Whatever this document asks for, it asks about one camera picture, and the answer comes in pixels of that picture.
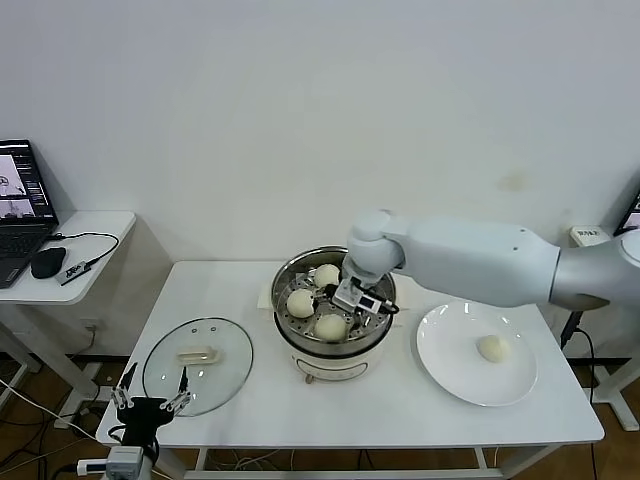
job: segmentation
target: steamed bun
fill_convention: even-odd
[[[287,298],[287,310],[297,318],[307,318],[313,315],[313,292],[306,288],[291,292]]]
[[[476,344],[478,352],[486,360],[493,363],[504,362],[511,353],[509,343],[498,335],[487,335],[478,340]]]
[[[340,269],[338,267],[330,263],[326,263],[324,265],[320,265],[316,269],[316,274],[313,277],[313,283],[315,283],[318,288],[324,288],[327,285],[339,285],[339,275]]]
[[[316,322],[313,333],[322,340],[336,342],[347,334],[347,322],[335,313],[322,315]]]

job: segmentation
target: monitor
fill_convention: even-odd
[[[0,223],[56,222],[27,140],[0,141]]]

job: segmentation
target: floor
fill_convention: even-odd
[[[101,384],[114,384],[119,378],[124,365],[107,364],[98,377]],[[10,361],[0,361],[0,378],[8,381],[17,365]],[[586,368],[576,369],[576,374],[583,385],[588,384],[589,371]],[[53,408],[66,396],[68,387],[57,375],[43,368],[35,375],[29,375],[21,385],[21,390],[33,397],[42,405]],[[640,416],[640,381],[625,390],[625,398],[632,409]],[[605,426],[606,437],[595,446],[598,477],[600,480],[637,479],[640,476],[640,432],[624,432],[609,409],[604,405],[596,405],[596,412]],[[98,424],[95,407],[77,420],[85,429],[95,429]],[[42,422],[41,413],[22,400],[13,397],[0,412],[0,477],[12,479],[51,480],[55,470],[62,465],[72,463],[80,458],[100,458],[107,450],[89,439],[81,439],[69,430],[54,430],[48,422],[46,428],[41,425],[18,426],[14,423]],[[43,461],[33,461],[34,454],[54,452],[67,447],[58,453],[47,456],[47,473]],[[8,459],[16,450],[22,449]],[[229,469],[238,458],[257,457],[269,451],[214,451],[209,458],[209,468]],[[420,469],[420,468],[471,468],[475,467],[475,457],[471,450],[370,450],[369,455],[360,455],[360,451],[305,451],[299,450],[293,456],[295,470],[352,470],[362,469]],[[498,451],[498,462],[509,454],[508,450]],[[180,456],[187,465],[193,466],[197,452],[182,451]],[[494,450],[485,451],[487,462],[493,462]],[[18,468],[19,464],[28,462]],[[292,456],[290,451],[280,451],[260,463],[253,463],[247,469],[262,468],[289,470]],[[77,478],[72,474],[63,474],[58,480]],[[590,479],[591,460],[588,445],[567,446],[559,449],[529,470],[518,475],[515,480],[560,480]]]

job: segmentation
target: black mouse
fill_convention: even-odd
[[[31,275],[34,278],[53,277],[62,268],[67,249],[63,247],[47,248],[36,253],[31,259]]]

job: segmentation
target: glass lid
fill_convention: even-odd
[[[144,364],[148,397],[172,399],[186,367],[191,401],[178,416],[195,417],[224,405],[244,385],[253,364],[247,332],[224,318],[191,320],[162,338]]]

